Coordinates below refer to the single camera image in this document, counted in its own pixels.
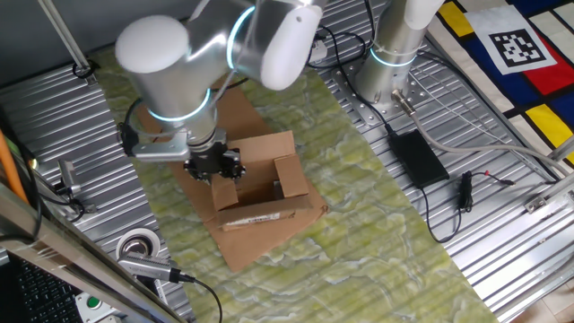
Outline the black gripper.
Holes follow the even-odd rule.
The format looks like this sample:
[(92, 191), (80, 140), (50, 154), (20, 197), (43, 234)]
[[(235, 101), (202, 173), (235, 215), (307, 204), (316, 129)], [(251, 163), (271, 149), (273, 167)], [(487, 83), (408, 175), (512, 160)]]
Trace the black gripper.
[(211, 184), (211, 175), (222, 171), (224, 178), (240, 179), (246, 168), (241, 163), (240, 149), (228, 150), (227, 144), (215, 143), (202, 152), (191, 152), (183, 165), (185, 171), (199, 182)]

